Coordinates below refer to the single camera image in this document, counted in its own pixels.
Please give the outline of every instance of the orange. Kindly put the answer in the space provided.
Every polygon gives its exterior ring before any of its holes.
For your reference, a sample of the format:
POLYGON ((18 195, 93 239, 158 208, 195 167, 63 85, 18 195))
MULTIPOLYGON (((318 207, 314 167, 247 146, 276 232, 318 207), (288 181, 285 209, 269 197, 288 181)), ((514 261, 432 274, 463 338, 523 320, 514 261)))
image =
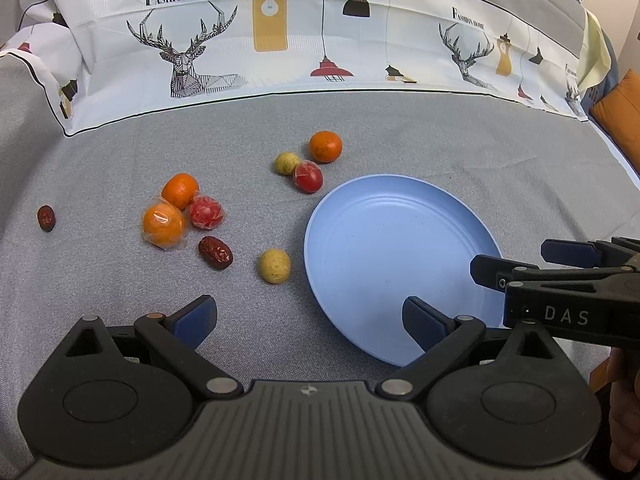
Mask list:
POLYGON ((144 239, 163 249, 171 249, 180 244, 186 225, 180 210, 167 202, 158 201, 142 217, 144 239))
POLYGON ((200 186, 190 174, 178 173, 164 184, 162 198, 175 205, 180 211, 183 211, 189 205, 189 202, 193 200, 194 193, 199 190, 200 186))
POLYGON ((333 132, 318 132, 309 141, 309 152, 318 162, 333 162, 342 153, 342 139, 333 132))

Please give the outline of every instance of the plastic-wrapped red fruit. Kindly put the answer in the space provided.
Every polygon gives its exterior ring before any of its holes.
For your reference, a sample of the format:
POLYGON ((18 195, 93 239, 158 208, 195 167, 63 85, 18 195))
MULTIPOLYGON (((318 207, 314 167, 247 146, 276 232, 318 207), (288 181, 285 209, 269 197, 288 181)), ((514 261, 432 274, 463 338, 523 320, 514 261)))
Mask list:
POLYGON ((303 160, 293 171, 293 182, 302 191, 315 193, 322 187, 322 171, 310 160, 303 160))
POLYGON ((213 229, 222 224, 225 210, 210 196, 197 194, 189 205, 189 218, 198 229, 213 229))

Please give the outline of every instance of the orange pillow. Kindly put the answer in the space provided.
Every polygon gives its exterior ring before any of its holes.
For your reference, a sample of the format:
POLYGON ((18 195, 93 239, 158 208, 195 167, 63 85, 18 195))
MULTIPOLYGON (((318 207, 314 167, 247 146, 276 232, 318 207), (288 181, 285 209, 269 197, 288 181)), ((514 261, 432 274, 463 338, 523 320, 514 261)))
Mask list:
POLYGON ((640 171, 640 76, 629 70, 622 81, 589 111, 636 171, 640 171))

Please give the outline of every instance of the ribbed gray panel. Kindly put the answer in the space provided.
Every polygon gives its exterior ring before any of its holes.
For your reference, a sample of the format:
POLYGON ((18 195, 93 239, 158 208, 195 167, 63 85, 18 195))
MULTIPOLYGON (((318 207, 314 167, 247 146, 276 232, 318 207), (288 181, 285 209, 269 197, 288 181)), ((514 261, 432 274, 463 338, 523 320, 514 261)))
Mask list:
POLYGON ((24 480, 596 480, 579 462, 536 471, 474 462, 444 446, 412 404, 362 382, 255 383, 213 401, 184 438, 144 462, 75 470, 41 460, 24 480))

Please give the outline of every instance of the potato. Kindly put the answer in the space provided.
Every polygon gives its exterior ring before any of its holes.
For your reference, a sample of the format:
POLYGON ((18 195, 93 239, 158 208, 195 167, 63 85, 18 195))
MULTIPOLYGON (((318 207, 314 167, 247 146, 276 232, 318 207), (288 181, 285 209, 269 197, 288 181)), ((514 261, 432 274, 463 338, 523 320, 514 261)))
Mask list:
POLYGON ((298 164, 300 164, 300 157, 292 152, 281 153, 273 162, 276 171, 282 175, 293 174, 298 164))
POLYGON ((268 249, 260 256, 258 270, 265 282, 283 283, 291 274, 291 260, 282 249, 268 249))

